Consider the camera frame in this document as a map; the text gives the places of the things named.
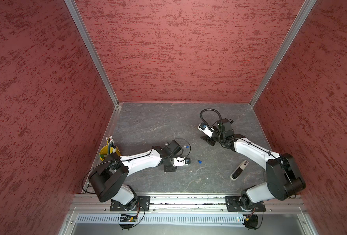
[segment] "cable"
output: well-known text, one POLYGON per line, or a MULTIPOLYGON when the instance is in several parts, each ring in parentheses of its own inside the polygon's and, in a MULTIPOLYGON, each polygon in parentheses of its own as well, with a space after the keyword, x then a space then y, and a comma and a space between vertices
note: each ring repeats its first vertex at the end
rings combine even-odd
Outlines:
MULTIPOLYGON (((218 120, 218 121, 220 122, 221 128, 223 128, 222 116, 221 116, 221 114, 218 112, 218 110, 215 110, 215 109, 204 109, 204 110, 202 110, 202 111, 200 112, 200 114, 199 114, 199 117, 201 118, 201 120, 202 120, 207 126, 209 126, 209 124, 207 123, 207 121, 205 121, 205 119, 202 117, 202 114, 203 114, 204 112, 206 112, 206 111, 213 111, 213 112, 217 113, 217 114, 218 114, 218 117, 219 117, 219 120, 218 120)), ((218 133, 218 141, 219 141, 219 143, 221 143, 221 144, 227 144, 227 143, 230 142, 230 141, 223 142, 223 140, 221 140, 221 135, 222 135, 222 130, 219 130, 219 133, 218 133)))
POLYGON ((105 163, 109 163, 109 164, 110 164, 111 161, 99 163, 99 164, 97 164, 96 166, 94 166, 93 168, 91 168, 91 169, 85 174, 85 177, 83 177, 83 179, 82 179, 82 181, 81 181, 81 186, 82 186, 83 191, 85 191, 86 193, 90 193, 90 194, 96 194, 96 193, 88 192, 88 191, 85 190, 85 188, 83 187, 83 180, 86 178, 86 176, 87 176, 93 169, 95 169, 96 167, 98 167, 98 166, 100 166, 100 165, 102 165, 102 164, 105 164, 105 163))
POLYGON ((251 213, 251 214, 249 214, 248 216, 246 216, 246 218, 248 218, 249 216, 252 216, 255 210, 256 210, 256 209, 255 209, 255 208, 253 208, 252 213, 251 213))
POLYGON ((188 152, 187 156, 185 156, 185 157, 183 158, 183 160, 178 160, 178 159, 176 158, 176 160, 177 160, 178 162, 183 162, 183 161, 185 161, 185 159, 189 156, 190 151, 192 150, 192 146, 190 146, 190 143, 189 143, 186 139, 184 139, 184 138, 175 138, 175 139, 182 139, 182 140, 184 140, 185 142, 187 142, 187 144, 189 145, 189 152, 188 152))
POLYGON ((259 229, 259 228, 261 227, 261 224, 262 224, 262 221, 263 221, 263 220, 264 220, 264 210, 262 210, 262 218, 261 218, 260 226, 255 227, 254 230, 259 229))
POLYGON ((151 147, 151 150, 150 150, 150 153, 149 153, 149 154, 146 154, 146 155, 143 155, 143 156, 140 156, 140 157, 135 157, 135 158, 128 159, 128 160, 122 160, 121 162, 128 162, 128 161, 131 161, 131 160, 134 160, 134 159, 138 159, 138 158, 141 158, 141 157, 150 156, 153 147, 154 147, 154 146, 151 147))
POLYGON ((138 215, 140 214, 140 211, 141 211, 141 208, 140 208, 140 203, 138 202, 138 209, 137 209, 137 218, 138 218, 138 215))
MULTIPOLYGON (((225 118, 225 119, 230 120, 230 121, 231 121, 230 123, 233 123, 233 122, 234 122, 234 120, 232 120, 232 119, 229 119, 229 118, 225 118)), ((219 120, 216 120, 210 127, 212 127, 213 125, 215 125, 218 121, 219 121, 219 120)))
POLYGON ((284 167, 283 167, 282 163, 281 163, 273 154, 271 154, 270 151, 267 152, 267 151, 265 151, 264 149, 259 148, 258 146, 252 144, 251 141, 248 142, 248 141, 246 141, 245 139, 241 139, 241 140, 243 140, 244 142, 246 142, 246 143, 248 143, 248 144, 250 144, 250 145, 252 145, 252 146, 254 146, 254 147, 256 147, 256 148, 258 148, 258 149, 260 149, 260 150, 262 150, 262 151, 264 151, 264 152, 267 153, 269 156, 274 157, 274 159, 275 159, 275 160, 279 163, 279 165, 281 166, 281 169, 284 171, 284 173, 285 173, 287 179, 290 181, 291 186, 294 188, 294 185, 292 184, 289 175, 288 175, 287 172, 284 170, 284 167))
POLYGON ((142 206, 140 206, 140 203, 138 203, 138 205, 136 205, 136 206, 138 206, 139 208, 142 208, 143 209, 143 216, 142 216, 142 219, 140 219, 135 225, 133 225, 132 227, 130 227, 130 228, 127 228, 127 227, 123 227, 123 225, 124 226, 128 226, 129 224, 120 224, 119 223, 119 226, 122 228, 122 229, 131 229, 131 228, 134 228, 134 227, 136 227, 142 220, 143 220, 143 218, 145 217, 145 213, 146 213, 146 210, 145 210, 145 208, 143 208, 142 206))

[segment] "metal mounting plate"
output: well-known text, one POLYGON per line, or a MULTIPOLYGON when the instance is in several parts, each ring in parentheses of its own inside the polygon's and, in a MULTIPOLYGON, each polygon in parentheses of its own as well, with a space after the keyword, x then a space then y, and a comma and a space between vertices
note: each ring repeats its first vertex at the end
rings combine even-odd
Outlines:
MULTIPOLYGON (((138 196, 137 202, 140 204, 145 211, 149 211, 150 206, 150 196, 138 196)), ((130 211, 137 211, 138 207, 134 207, 130 211)), ((123 204, 120 204, 118 201, 112 201, 110 206, 110 211, 127 211, 123 204)))
MULTIPOLYGON (((227 211, 229 212, 248 212, 243 210, 238 204, 237 201, 239 201, 239 196, 226 196, 224 197, 226 200, 226 206, 227 206, 227 211)), ((256 204, 255 207, 255 212, 262 212, 266 211, 265 205, 261 202, 256 204)))

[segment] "black mounting bracket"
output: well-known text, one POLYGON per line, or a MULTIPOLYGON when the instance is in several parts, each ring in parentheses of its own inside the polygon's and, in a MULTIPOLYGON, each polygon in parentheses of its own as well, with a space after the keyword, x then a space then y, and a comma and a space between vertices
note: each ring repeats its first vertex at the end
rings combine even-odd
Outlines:
MULTIPOLYGON (((227 211, 229 212, 249 212, 243 209, 239 204, 240 196, 226 196, 224 197, 226 200, 227 211)), ((256 212, 266 211, 265 205, 261 203, 256 203, 254 210, 256 212)))
POLYGON ((176 171, 176 168, 177 168, 177 167, 174 167, 174 166, 166 166, 166 165, 165 165, 165 166, 163 167, 163 171, 164 171, 164 172, 175 172, 175 171, 176 171))
MULTIPOLYGON (((143 207, 143 209, 145 209, 145 211, 149 210, 149 206, 150 206, 150 196, 138 196, 137 198, 137 203, 139 203, 139 205, 141 207, 143 207)), ((121 204, 118 201, 112 201, 111 206, 110 206, 110 211, 128 211, 127 206, 121 204)), ((135 206, 133 209, 129 210, 129 211, 137 211, 138 206, 135 206)))
POLYGON ((210 138, 208 136, 201 136, 201 139, 203 139, 204 141, 206 141, 208 144, 210 144, 211 146, 214 146, 216 141, 213 140, 213 138, 210 138))

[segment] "black cable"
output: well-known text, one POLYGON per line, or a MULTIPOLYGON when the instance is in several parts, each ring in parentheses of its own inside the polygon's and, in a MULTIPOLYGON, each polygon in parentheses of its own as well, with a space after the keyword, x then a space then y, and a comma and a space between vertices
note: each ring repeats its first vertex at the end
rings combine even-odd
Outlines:
POLYGON ((283 167, 282 163, 281 163, 273 154, 271 154, 270 151, 267 152, 267 151, 265 151, 264 149, 257 147, 256 145, 252 144, 251 141, 248 142, 248 141, 246 141, 245 139, 241 139, 241 140, 244 140, 244 142, 246 142, 246 143, 248 143, 248 144, 250 144, 250 145, 252 145, 252 146, 254 146, 254 147, 256 147, 256 148, 258 148, 258 149, 260 149, 260 150, 262 150, 262 151, 264 151, 264 152, 267 153, 269 156, 274 157, 274 159, 275 159, 275 160, 278 162, 278 164, 280 165, 281 169, 284 171, 284 173, 285 173, 287 179, 290 181, 291 186, 294 187, 294 185, 292 184, 292 182, 291 182, 291 180, 290 180, 289 175, 288 175, 287 172, 284 170, 284 167, 283 167))
MULTIPOLYGON (((218 120, 218 121, 220 122, 221 128, 223 128, 222 116, 221 116, 221 114, 218 112, 218 110, 215 110, 215 109, 204 109, 204 110, 202 110, 202 111, 200 112, 200 114, 199 114, 199 117, 201 118, 201 120, 202 120, 207 126, 209 126, 209 124, 207 123, 207 121, 205 121, 205 119, 202 117, 202 114, 203 114, 204 112, 206 112, 206 111, 213 111, 213 112, 217 113, 217 114, 218 114, 218 117, 219 117, 219 120, 218 120)), ((230 141, 223 142, 223 140, 221 140, 221 135, 222 135, 222 130, 219 130, 219 133, 218 133, 218 141, 219 141, 219 143, 221 143, 221 144, 227 144, 227 143, 230 142, 230 141)))
POLYGON ((140 157, 135 157, 135 158, 128 159, 128 160, 122 160, 121 162, 128 162, 128 161, 131 161, 131 160, 134 160, 134 159, 138 159, 138 158, 141 158, 141 157, 150 156, 153 147, 154 147, 154 146, 151 147, 151 150, 150 150, 150 153, 149 153, 149 154, 146 154, 146 155, 143 155, 143 156, 140 156, 140 157))
POLYGON ((184 138, 175 138, 175 139, 182 139, 182 140, 184 140, 185 142, 187 142, 187 144, 189 145, 189 152, 188 152, 187 156, 185 156, 183 160, 178 160, 178 159, 176 158, 176 160, 177 160, 178 162, 183 162, 183 161, 185 161, 185 159, 189 156, 190 151, 192 150, 192 147, 190 146, 190 143, 189 143, 186 139, 184 139, 184 138))
POLYGON ((120 226, 122 229, 131 229, 131 228, 134 228, 134 227, 136 227, 136 226, 143 220, 143 218, 145 217, 146 210, 145 210, 145 208, 143 208, 142 206, 138 206, 138 207, 140 207, 140 208, 143 209, 143 216, 142 216, 142 219, 140 219, 140 220, 138 221, 138 223, 136 223, 135 225, 133 225, 133 226, 130 227, 130 228, 123 228, 122 225, 119 223, 119 226, 120 226))
POLYGON ((261 218, 261 223, 260 226, 253 228, 254 230, 259 229, 261 227, 262 221, 264 220, 264 210, 262 210, 262 218, 261 218))
POLYGON ((99 164, 97 164, 96 166, 94 166, 93 168, 91 168, 91 169, 85 174, 85 177, 83 177, 83 179, 82 179, 82 181, 81 181, 81 186, 82 186, 82 190, 83 190, 83 191, 85 191, 86 193, 90 193, 90 194, 96 194, 96 193, 88 192, 88 191, 85 190, 85 188, 83 187, 83 180, 86 178, 86 176, 87 176, 93 169, 95 169, 96 167, 98 167, 98 166, 100 166, 100 165, 102 165, 102 164, 105 164, 105 163, 110 164, 111 161, 99 163, 99 164))
POLYGON ((223 146, 223 144, 221 144, 221 146, 222 146, 223 148, 227 148, 227 149, 230 149, 229 147, 223 146))
MULTIPOLYGON (((233 122, 234 122, 234 120, 232 120, 232 119, 229 119, 229 118, 225 118, 225 119, 230 120, 230 121, 231 121, 230 123, 233 123, 233 122)), ((219 121, 219 120, 216 120, 210 127, 212 127, 213 125, 215 125, 218 121, 219 121)))

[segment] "marble-pattern surface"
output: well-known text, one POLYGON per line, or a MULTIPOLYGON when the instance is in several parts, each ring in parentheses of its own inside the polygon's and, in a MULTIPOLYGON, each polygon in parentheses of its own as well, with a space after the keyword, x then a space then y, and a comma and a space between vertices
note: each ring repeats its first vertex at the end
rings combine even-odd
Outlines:
MULTIPOLYGON (((268 148, 248 104, 126 103, 113 134, 123 155, 141 153, 151 146, 163 147, 165 142, 185 138, 192 146, 189 155, 192 163, 170 173, 165 173, 163 166, 148 168, 128 176, 125 184, 136 192, 231 194, 262 183, 263 170, 252 161, 238 180, 231 181, 230 174, 247 157, 222 148, 218 143, 213 147, 200 139, 204 134, 197 129, 202 122, 199 113, 205 108, 214 108, 223 118, 233 119, 236 134, 245 135, 252 142, 268 148)), ((213 123, 218 116, 214 112, 205 112, 204 118, 213 123)))

